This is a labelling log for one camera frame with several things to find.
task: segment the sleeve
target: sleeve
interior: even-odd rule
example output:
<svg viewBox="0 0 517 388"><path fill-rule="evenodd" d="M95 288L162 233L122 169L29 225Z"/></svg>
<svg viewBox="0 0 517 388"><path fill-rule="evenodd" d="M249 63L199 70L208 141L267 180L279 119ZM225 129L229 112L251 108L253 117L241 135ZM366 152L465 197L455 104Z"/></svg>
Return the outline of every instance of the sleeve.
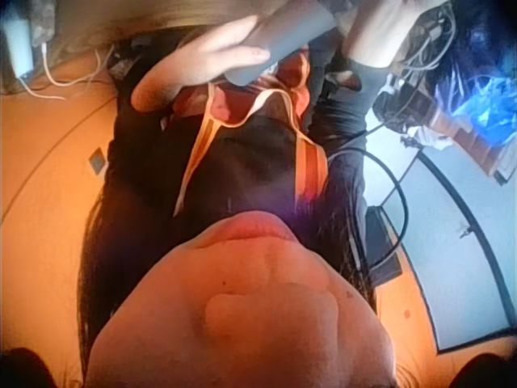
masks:
<svg viewBox="0 0 517 388"><path fill-rule="evenodd" d="M366 149L364 117L372 107L380 88L385 84L388 69L361 65L353 60L334 57L330 64L322 93L316 103L309 136L323 147L327 158L344 145ZM348 74L349 86L339 84L338 77ZM341 213L352 217L352 233L358 235L363 248L366 237L364 200L364 157L345 153L329 165L326 202L342 208Z"/></svg>
<svg viewBox="0 0 517 388"><path fill-rule="evenodd" d="M126 183L138 179L142 162L149 157L162 134L162 119L170 115L167 110L141 113L131 105L133 89L156 61L156 58L138 61L117 87L118 112L113 140L108 148L106 183L114 178Z"/></svg>

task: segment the lips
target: lips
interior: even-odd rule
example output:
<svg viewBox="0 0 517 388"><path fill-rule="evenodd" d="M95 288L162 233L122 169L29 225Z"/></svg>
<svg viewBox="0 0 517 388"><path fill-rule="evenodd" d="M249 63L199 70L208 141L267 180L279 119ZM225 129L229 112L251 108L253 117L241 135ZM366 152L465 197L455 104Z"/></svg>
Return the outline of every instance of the lips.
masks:
<svg viewBox="0 0 517 388"><path fill-rule="evenodd" d="M261 237L274 237L285 241L298 242L294 233L282 220L265 212L240 213L219 221L192 242L198 248L205 248L225 241Z"/></svg>

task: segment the orange strap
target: orange strap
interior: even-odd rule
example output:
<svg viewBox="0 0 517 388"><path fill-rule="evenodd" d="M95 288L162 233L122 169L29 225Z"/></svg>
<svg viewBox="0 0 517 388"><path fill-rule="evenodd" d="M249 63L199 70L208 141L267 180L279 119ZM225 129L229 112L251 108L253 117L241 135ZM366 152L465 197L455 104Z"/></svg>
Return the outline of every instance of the orange strap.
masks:
<svg viewBox="0 0 517 388"><path fill-rule="evenodd" d="M213 83L208 84L208 97L204 109L203 122L194 146L192 147L187 169L183 175L179 196L174 209L174 215L177 215L183 208L187 186L191 177L208 152L208 149L215 139L219 129L222 126L225 126L226 128L238 128L242 126L247 122L250 116L256 113L274 94L278 94L282 97L289 120L289 126L296 134L295 206L297 206L301 199L304 201L311 201L322 193L328 174L325 151L301 132L299 120L300 112L296 112L296 110L300 109L298 109L298 104L292 100L292 95L296 98L299 91L301 91L301 93L305 93L307 91L305 81L307 79L306 72L308 71L308 68L309 66L306 63L305 68L302 71L302 74L304 75L302 77L303 83L296 85L294 88L295 93L292 94L289 94L286 91L286 89L290 88L283 85L282 82L276 78L268 80L268 84L270 86L274 86L274 88L253 85L252 88L257 94L252 106L242 119L232 123L218 120L212 114L212 106L214 104L216 88L218 86Z"/></svg>

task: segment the wire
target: wire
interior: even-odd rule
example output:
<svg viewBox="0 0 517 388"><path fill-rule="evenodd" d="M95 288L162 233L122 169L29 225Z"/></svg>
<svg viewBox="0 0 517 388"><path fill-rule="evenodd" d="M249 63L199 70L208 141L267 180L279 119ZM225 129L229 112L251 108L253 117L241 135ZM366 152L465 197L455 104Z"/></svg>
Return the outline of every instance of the wire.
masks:
<svg viewBox="0 0 517 388"><path fill-rule="evenodd" d="M449 19L449 21L451 23L451 29L450 29L450 31L447 32L447 34L449 35L449 39L448 39L447 43L444 45L444 47L439 52L439 54L436 55L435 59L433 59L432 61L430 61L427 64L424 64L423 60L422 60L422 55L423 55L425 49L427 48L427 46L432 41L430 32L427 30L427 28L424 27L424 30L426 31L426 34L427 34L427 38L424 41L424 44L420 47L420 49L414 55L412 55L410 58L405 59L401 63L401 65L405 69L411 70L411 71L436 69L436 67L438 67L439 62L441 61L441 59L443 58L445 53L451 47L452 42L454 41L454 38L456 36L456 18L454 17L454 12L452 11L450 4L444 5L442 7L442 10L443 10L443 14L447 16L447 18ZM420 60L421 65L414 64L414 62L417 60Z"/></svg>
<svg viewBox="0 0 517 388"><path fill-rule="evenodd" d="M101 61L99 52L97 50L95 50L95 56L97 57L97 69L95 69L95 71L93 73L88 74L87 76L84 76L84 77L80 77L80 78L75 79L75 80L70 81L70 82L58 82L58 81L56 81L52 77L52 75L50 74L50 71L48 70L47 55L46 55L47 54L47 45L46 45L46 43L43 43L41 45L41 52L43 53L43 67L44 67L45 73L47 74L47 78L48 78L48 80L51 83L49 85L47 85L47 86L44 86L44 87L41 87L40 89L37 89L37 91L42 91L42 90L46 89L47 87L49 87L51 85L59 86L59 87L66 87L66 86L76 85L78 83L85 83L86 86L84 87L84 89L82 91L76 93L75 95L80 95L81 93L84 93L88 89L88 87L90 87L90 84L92 82L99 82L99 81L95 81L94 78L106 66L107 61L109 60L109 58L110 58L111 54L113 53L114 49L115 49L115 45L112 45L110 47L110 50L106 54L106 57L104 58L104 61ZM60 96L60 95L41 95L39 93L36 93L36 91L32 90L28 86L28 84L26 84L25 81L21 77L18 78L18 80L22 84L23 89L25 89L25 91L29 95L32 95L33 97L36 97L38 99L58 99L58 100L61 100L61 101L66 100L66 97L63 97L63 96Z"/></svg>
<svg viewBox="0 0 517 388"><path fill-rule="evenodd" d="M60 100L66 99L65 97L62 97L60 95L40 95L40 94L36 93L35 91L32 91L31 88L25 83L23 78L20 77L20 78L18 78L18 80L20 81L23 88L27 91L27 93L29 95L32 95L33 97L37 97L38 99L60 99Z"/></svg>
<svg viewBox="0 0 517 388"><path fill-rule="evenodd" d="M70 81L70 82L58 82L50 74L50 69L48 68L47 44L46 43L43 43L41 45L41 55L43 57L43 67L44 67L44 70L45 70L45 74L47 74L48 80L53 85L59 86L59 87L68 87L68 86L75 85L76 83L84 81L84 80L93 79L93 77L95 77L100 72L100 70L102 69L102 61L100 59L99 51L96 49L95 50L95 57L97 58L97 68L95 69L95 71L93 73L90 73L88 75L85 75L84 77L80 77L80 78L75 79L75 80Z"/></svg>
<svg viewBox="0 0 517 388"><path fill-rule="evenodd" d="M413 93L411 94L411 96L407 99L407 102L402 106L402 108L400 108L397 112L395 112L395 114L393 114L391 117L389 117L387 120L383 121L382 123L380 123L379 125L377 125L374 129L370 129L369 131L365 131L365 132L362 132L360 133L359 135L353 137L352 139L350 139L350 141L353 141L355 139L358 139L360 137L368 137L370 136L372 133L375 133L377 132L379 129L385 127L387 124L391 123L393 120L395 120L397 117L400 116L401 113L403 113L405 111L405 109L407 107L410 106L410 103L411 101L413 101L413 98L416 96L416 94L418 93L418 89L420 87L420 84L422 84L422 81L423 79L425 78L426 74L425 72L422 72L420 74L420 77L418 78L418 81L416 83L416 85L414 86L414 90L413 90Z"/></svg>
<svg viewBox="0 0 517 388"><path fill-rule="evenodd" d="M68 82L68 80L60 80L59 82ZM82 84L82 83L88 83L88 80L83 80L81 82L78 82L78 84ZM92 79L90 81L90 83L98 83L98 84L102 84L102 85L113 85L112 82L103 81L102 79ZM40 87L33 87L31 90L32 91L44 91L51 86L53 86L53 84L49 82L47 85L43 85ZM22 93L27 93L27 89L23 88L21 91L14 91L12 93L1 93L0 95L10 96L10 95L21 95Z"/></svg>
<svg viewBox="0 0 517 388"><path fill-rule="evenodd" d="M382 267L386 262L391 258L393 253L399 248L399 246L402 244L402 239L406 236L407 228L410 223L410 210L407 205L407 199L406 195L404 194L404 191L402 190L401 184L398 182L395 175L391 172L391 170L382 162L377 156L374 154L370 154L368 151L363 150L361 148L355 148L355 147L347 147L347 145L344 145L340 150L337 150L336 152L332 153L331 156L329 156L329 166L330 164L340 155L343 155L347 152L356 152L360 153L367 158L371 159L373 162L375 162L380 168L382 168L385 173L388 175L388 177L392 180L393 184L395 185L395 190L397 190L398 195L401 198L402 208L404 210L404 222L402 224L401 233L398 235L397 241L393 246L386 252L386 254L379 260L377 260L373 265L369 267L370 272L375 271L379 267Z"/></svg>

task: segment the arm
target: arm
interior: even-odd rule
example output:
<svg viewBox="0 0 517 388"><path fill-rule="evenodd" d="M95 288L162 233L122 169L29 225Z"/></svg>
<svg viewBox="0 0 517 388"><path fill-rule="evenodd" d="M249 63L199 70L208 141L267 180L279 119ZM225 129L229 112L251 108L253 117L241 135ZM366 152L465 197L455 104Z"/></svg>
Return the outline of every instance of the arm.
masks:
<svg viewBox="0 0 517 388"><path fill-rule="evenodd" d="M138 63L120 92L114 140L110 144L107 177L138 180L139 168L162 134L161 120L184 86L200 85L242 65L266 61L269 52L239 45L258 18L249 16L215 28L161 60L153 56Z"/></svg>
<svg viewBox="0 0 517 388"><path fill-rule="evenodd" d="M139 112L156 111L170 104L184 86L202 85L227 70L267 61L267 50L239 45L258 21L248 16L227 23L163 58L135 88L132 106Z"/></svg>
<svg viewBox="0 0 517 388"><path fill-rule="evenodd" d="M332 155L345 144L366 147L364 117L407 33L420 14L443 0L364 0L349 36L330 66L309 126L309 135ZM325 193L328 219L351 220L364 241L363 156L345 153L330 164Z"/></svg>

